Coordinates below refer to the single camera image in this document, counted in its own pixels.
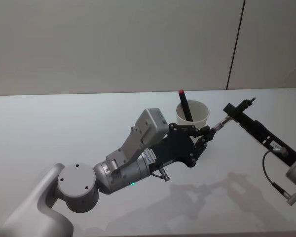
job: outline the table surface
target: table surface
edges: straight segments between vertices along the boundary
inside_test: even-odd
[[[296,89],[186,92],[205,103],[212,126],[227,103],[257,97],[246,114],[296,150]],[[176,121],[177,92],[0,97],[0,224],[57,162],[95,165],[119,147],[145,108]],[[194,168],[166,167],[164,182],[148,177],[112,195],[100,194],[84,214],[58,200],[53,209],[74,225],[74,236],[272,232],[296,230],[296,204],[267,182],[265,148],[238,124],[219,133]],[[288,167],[266,159],[269,176],[289,193]]]

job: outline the paper cup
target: paper cup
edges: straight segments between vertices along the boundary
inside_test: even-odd
[[[209,110],[206,105],[202,102],[196,100],[188,100],[187,101],[189,110],[191,111],[191,115],[193,118],[193,122],[187,121],[185,119],[183,109],[181,103],[178,104],[176,109],[177,114],[177,124],[178,125],[194,125],[196,128],[201,129],[206,126],[206,120],[209,116]],[[191,137],[193,142],[197,141],[197,138]]]

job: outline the black metal bracket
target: black metal bracket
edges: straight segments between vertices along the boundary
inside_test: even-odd
[[[284,156],[281,153],[274,153],[280,160],[282,160],[288,166],[292,166],[296,161],[296,151],[284,143],[281,139],[271,133],[262,123],[255,120],[243,113],[243,108],[246,107],[249,100],[244,100],[242,108],[234,107],[232,104],[228,104],[223,110],[239,123],[249,134],[251,134],[258,142],[265,146],[268,150],[275,148],[285,147],[288,151],[288,155]]]
[[[151,147],[157,159],[155,163],[149,165],[150,170],[154,172],[161,166],[164,167],[177,161],[184,163],[187,167],[194,167],[206,149],[207,142],[213,139],[214,134],[209,126],[197,129],[194,125],[169,124],[167,137]],[[194,144],[190,136],[201,137]]]

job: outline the pen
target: pen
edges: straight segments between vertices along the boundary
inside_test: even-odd
[[[191,111],[189,110],[189,106],[188,106],[188,103],[187,103],[187,100],[186,100],[186,97],[185,97],[184,90],[179,90],[179,97],[180,97],[180,100],[181,100],[181,106],[182,106],[182,109],[183,109],[185,119],[187,121],[193,122]]]

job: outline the robotic arm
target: robotic arm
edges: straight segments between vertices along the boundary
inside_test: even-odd
[[[59,198],[67,207],[78,213],[91,210],[99,199],[99,191],[111,194],[148,176],[165,181],[169,176],[164,167],[182,162],[194,167],[200,155],[217,131],[235,120],[282,161],[291,166],[287,177],[296,184],[296,152],[270,133],[258,121],[243,112],[252,105],[244,100],[239,106],[228,104],[228,116],[214,127],[200,130],[193,125],[167,124],[159,109],[146,109],[131,128],[124,144],[106,159],[91,167],[76,163],[64,167],[56,164],[38,183],[31,194],[9,216],[0,228],[0,237],[68,237],[73,235],[72,223],[52,210]],[[194,144],[190,136],[199,137]],[[275,152],[274,147],[285,147],[288,156]]]

